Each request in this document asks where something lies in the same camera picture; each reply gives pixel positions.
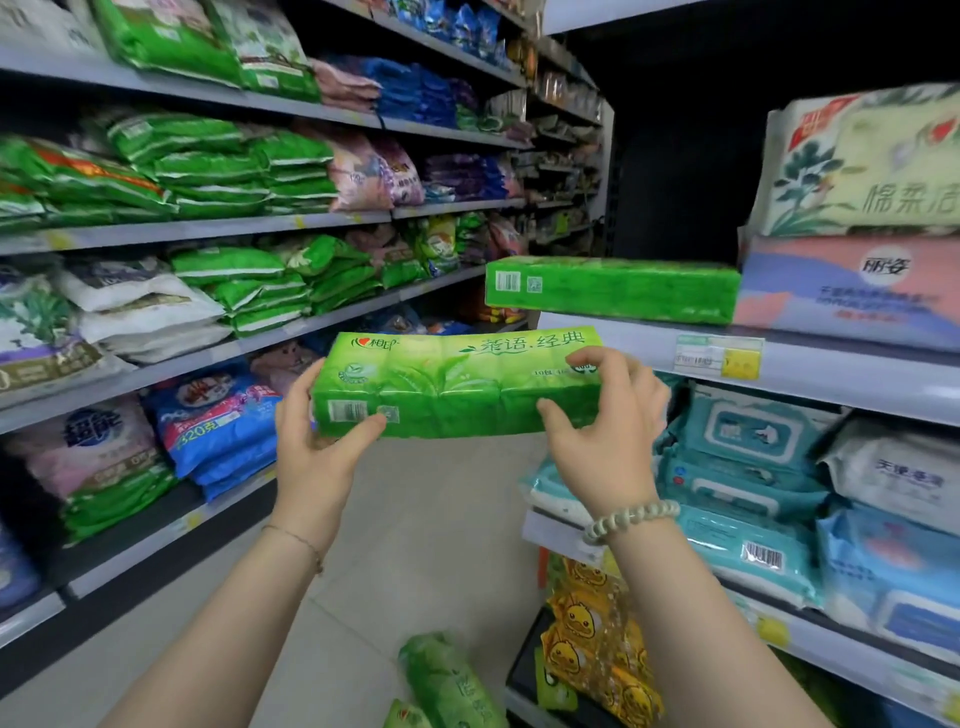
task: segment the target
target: pink and purple tissue package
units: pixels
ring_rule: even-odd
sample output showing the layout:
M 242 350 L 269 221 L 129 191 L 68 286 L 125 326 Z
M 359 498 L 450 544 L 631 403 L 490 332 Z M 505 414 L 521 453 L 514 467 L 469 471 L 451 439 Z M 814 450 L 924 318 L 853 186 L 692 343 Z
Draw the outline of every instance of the pink and purple tissue package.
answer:
M 960 237 L 754 238 L 733 322 L 960 352 Z

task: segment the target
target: thin chain bracelet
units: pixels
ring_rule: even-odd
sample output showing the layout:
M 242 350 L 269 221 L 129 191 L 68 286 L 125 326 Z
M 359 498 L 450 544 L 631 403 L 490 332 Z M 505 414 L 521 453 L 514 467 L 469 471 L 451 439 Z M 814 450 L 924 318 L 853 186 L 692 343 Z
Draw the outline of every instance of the thin chain bracelet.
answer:
M 655 500 L 647 505 L 621 508 L 619 511 L 597 519 L 584 531 L 584 541 L 599 546 L 614 531 L 625 531 L 631 525 L 655 519 L 675 519 L 680 515 L 680 503 L 676 500 Z
M 290 531 L 288 531 L 286 528 L 280 528 L 278 525 L 273 525 L 272 523 L 267 523 L 265 526 L 263 526 L 263 528 L 260 529 L 260 532 L 263 533 L 268 528 L 272 528 L 274 531 L 278 531 L 279 533 L 286 534 L 292 539 L 296 539 L 301 544 L 313 551 L 314 558 L 317 559 L 317 575 L 320 576 L 322 573 L 324 573 L 324 559 L 321 557 L 320 552 L 313 544 L 306 539 L 302 539 L 296 533 L 290 533 Z

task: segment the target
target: tissue pack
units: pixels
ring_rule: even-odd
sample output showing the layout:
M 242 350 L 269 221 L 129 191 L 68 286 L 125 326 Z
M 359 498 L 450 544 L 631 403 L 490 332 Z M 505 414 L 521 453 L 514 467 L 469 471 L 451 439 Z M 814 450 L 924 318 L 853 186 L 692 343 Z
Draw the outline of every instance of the tissue pack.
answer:
M 960 442 L 938 430 L 857 418 L 821 459 L 841 496 L 960 536 Z
M 313 387 L 324 436 L 339 437 L 374 413 L 386 437 L 477 437 L 543 432 L 537 400 L 548 398 L 575 427 L 593 422 L 596 367 L 565 358 L 601 346 L 593 327 L 467 336 L 337 336 Z
M 802 473 L 748 465 L 674 446 L 661 465 L 662 482 L 779 522 L 810 521 L 829 495 Z
M 658 491 L 680 503 L 677 525 L 715 574 L 798 609 L 820 605 L 812 532 L 672 483 L 661 484 Z
M 960 95 L 922 84 L 792 102 L 767 117 L 750 218 L 762 235 L 960 225 Z
M 487 305 L 729 324 L 740 274 L 705 263 L 515 255 L 487 265 Z
M 817 535 L 831 618 L 960 665 L 960 539 L 863 505 Z
M 841 417 L 838 407 L 816 404 L 697 383 L 683 442 L 718 457 L 813 473 L 816 464 L 810 459 L 811 450 Z
M 957 352 L 958 261 L 960 237 L 755 238 L 733 322 Z

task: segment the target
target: floor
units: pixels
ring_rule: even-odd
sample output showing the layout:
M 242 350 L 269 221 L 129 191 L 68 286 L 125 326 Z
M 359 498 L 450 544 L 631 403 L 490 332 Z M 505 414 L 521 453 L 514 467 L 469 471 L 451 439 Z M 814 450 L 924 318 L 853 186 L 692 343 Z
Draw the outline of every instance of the floor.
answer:
M 252 725 L 379 728 L 391 701 L 409 696 L 397 651 L 411 635 L 438 629 L 466 647 L 499 700 L 540 607 L 537 549 L 520 540 L 518 482 L 545 452 L 543 435 L 376 443 Z M 96 726 L 258 530 L 0 701 L 0 726 Z

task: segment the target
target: hand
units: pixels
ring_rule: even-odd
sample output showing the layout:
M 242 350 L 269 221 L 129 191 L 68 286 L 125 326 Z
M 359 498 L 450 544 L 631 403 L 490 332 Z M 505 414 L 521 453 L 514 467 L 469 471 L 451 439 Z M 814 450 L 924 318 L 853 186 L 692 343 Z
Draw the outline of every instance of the hand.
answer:
M 537 402 L 566 487 L 595 519 L 656 500 L 651 450 L 666 427 L 669 387 L 650 367 L 616 349 L 585 347 L 566 361 L 598 367 L 603 384 L 597 419 L 583 429 L 574 429 L 554 401 Z
M 310 388 L 324 359 L 306 370 L 276 408 L 276 505 L 270 523 L 300 536 L 322 555 L 340 528 L 360 455 L 382 433 L 387 418 L 373 415 L 338 441 L 310 428 Z

